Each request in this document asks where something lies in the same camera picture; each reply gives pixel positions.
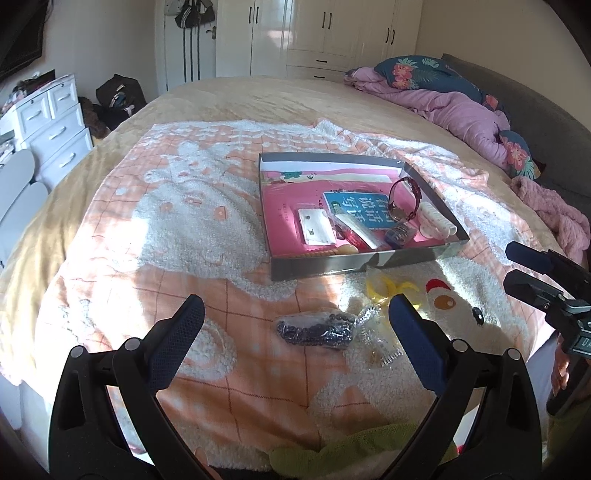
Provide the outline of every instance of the white wardrobe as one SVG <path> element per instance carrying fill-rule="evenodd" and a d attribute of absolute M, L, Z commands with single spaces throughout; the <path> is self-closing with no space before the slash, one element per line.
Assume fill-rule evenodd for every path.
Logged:
<path fill-rule="evenodd" d="M 423 0 L 219 0 L 216 76 L 341 82 L 412 55 Z"/>

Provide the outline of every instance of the blue gripper pad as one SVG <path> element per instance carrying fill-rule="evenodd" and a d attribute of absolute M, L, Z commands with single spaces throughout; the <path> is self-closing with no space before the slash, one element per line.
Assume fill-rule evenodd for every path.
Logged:
<path fill-rule="evenodd" d="M 203 300 L 190 295 L 171 319 L 156 322 L 144 337 L 151 393 L 170 386 L 204 320 Z"/>
<path fill-rule="evenodd" d="M 403 294 L 390 301 L 388 315 L 423 387 L 440 397 L 447 385 L 449 339 L 437 323 L 421 318 Z"/>
<path fill-rule="evenodd" d="M 546 252 L 538 252 L 533 248 L 520 244 L 519 242 L 510 242 L 505 248 L 505 255 L 512 262 L 523 265 L 534 272 L 547 275 L 552 272 L 554 266 Z"/>

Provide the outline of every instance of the yellow toy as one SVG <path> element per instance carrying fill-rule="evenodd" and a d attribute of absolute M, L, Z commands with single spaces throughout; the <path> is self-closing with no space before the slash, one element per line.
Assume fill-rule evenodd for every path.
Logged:
<path fill-rule="evenodd" d="M 374 272 L 373 275 L 368 274 L 366 288 L 368 297 L 373 304 L 387 303 L 392 297 L 400 293 L 404 293 L 417 310 L 423 302 L 421 290 L 413 282 L 403 281 L 396 285 L 391 278 L 383 273 Z"/>

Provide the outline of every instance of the white card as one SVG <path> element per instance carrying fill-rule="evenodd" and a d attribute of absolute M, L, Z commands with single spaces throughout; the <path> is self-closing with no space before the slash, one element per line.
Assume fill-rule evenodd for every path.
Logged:
<path fill-rule="evenodd" d="M 335 233 L 326 212 L 321 209 L 298 210 L 306 245 L 334 245 Z"/>

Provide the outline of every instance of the green cloth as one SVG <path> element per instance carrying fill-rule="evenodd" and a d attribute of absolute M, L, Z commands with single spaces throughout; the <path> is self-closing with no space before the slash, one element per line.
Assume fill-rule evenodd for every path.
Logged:
<path fill-rule="evenodd" d="M 278 448 L 271 452 L 269 459 L 273 470 L 288 478 L 328 475 L 373 455 L 401 450 L 417 427 L 413 423 L 401 423 L 364 430 L 331 443 L 319 452 L 299 448 Z M 455 457 L 457 449 L 452 443 L 442 463 Z"/>
<path fill-rule="evenodd" d="M 545 465 L 556 458 L 556 455 L 566 445 L 569 438 L 583 421 L 583 417 L 590 407 L 591 398 L 570 407 L 560 418 L 550 416 L 548 419 L 548 458 L 544 462 Z"/>

